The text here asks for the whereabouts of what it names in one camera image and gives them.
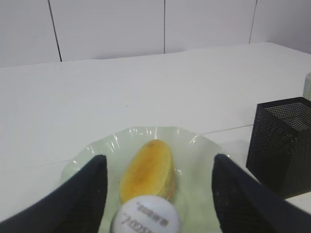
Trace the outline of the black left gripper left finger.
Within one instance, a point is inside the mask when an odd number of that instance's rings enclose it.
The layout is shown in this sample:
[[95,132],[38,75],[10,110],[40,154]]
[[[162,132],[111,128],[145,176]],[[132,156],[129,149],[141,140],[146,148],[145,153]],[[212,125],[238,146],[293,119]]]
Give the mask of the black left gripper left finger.
[[94,156],[29,208],[4,220],[2,233],[97,233],[107,197],[107,159]]

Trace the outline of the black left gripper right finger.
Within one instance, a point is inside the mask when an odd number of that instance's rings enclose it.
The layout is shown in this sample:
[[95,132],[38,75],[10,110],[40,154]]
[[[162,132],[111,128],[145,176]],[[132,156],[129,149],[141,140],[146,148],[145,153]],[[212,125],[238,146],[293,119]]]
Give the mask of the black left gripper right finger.
[[309,233],[311,216],[262,186],[229,156],[214,157],[211,189],[224,233]]

